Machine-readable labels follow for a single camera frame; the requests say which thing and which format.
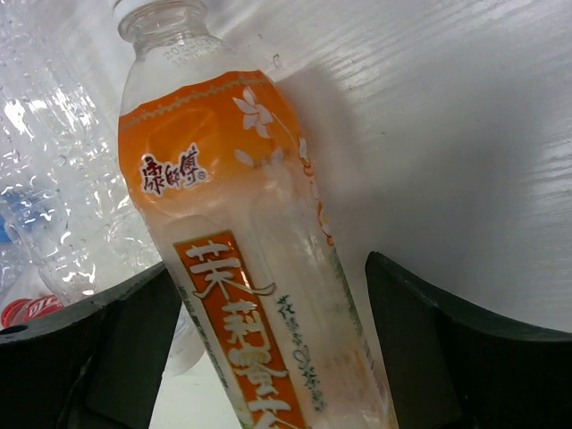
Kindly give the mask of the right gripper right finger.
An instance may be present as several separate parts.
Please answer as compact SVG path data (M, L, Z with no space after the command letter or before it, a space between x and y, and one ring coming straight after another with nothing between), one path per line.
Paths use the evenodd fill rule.
M401 428L569 428L571 336L433 286L378 252L374 324Z

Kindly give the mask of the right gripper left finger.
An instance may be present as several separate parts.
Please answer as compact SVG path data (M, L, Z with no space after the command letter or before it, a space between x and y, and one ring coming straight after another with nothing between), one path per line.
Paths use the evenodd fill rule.
M1 332L3 428L147 428L181 299L157 264Z

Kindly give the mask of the orange tea bottle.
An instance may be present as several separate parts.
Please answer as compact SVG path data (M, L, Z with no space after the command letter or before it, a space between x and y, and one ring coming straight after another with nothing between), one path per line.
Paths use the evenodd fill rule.
M201 1L113 1L119 163L244 428L393 428L297 115Z

